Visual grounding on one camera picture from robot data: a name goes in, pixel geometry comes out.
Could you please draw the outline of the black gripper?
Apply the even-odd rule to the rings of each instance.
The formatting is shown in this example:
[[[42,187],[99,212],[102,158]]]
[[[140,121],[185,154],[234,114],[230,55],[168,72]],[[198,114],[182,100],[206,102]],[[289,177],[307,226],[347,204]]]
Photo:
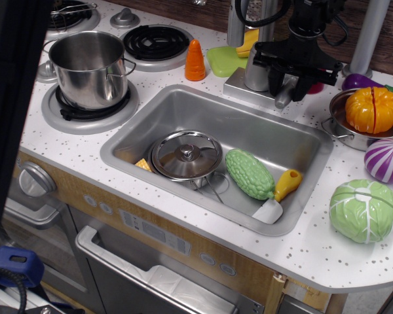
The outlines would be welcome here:
[[[326,54],[316,39],[301,39],[295,35],[283,41],[258,42],[254,46],[254,64],[269,69],[269,92],[277,96],[285,75],[298,77],[293,90],[293,101],[301,101],[320,80],[335,85],[343,65]]]

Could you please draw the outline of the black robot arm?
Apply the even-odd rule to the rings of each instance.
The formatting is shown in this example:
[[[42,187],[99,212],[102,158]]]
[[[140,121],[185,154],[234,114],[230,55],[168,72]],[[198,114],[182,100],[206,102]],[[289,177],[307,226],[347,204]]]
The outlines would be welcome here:
[[[318,45],[317,38],[324,36],[326,26],[339,19],[344,1],[284,1],[277,17],[293,5],[288,21],[290,34],[282,41],[255,44],[253,64],[268,70],[269,93],[277,96],[284,77],[297,78],[292,101],[301,101],[312,85],[320,82],[335,85],[343,64],[326,54]]]

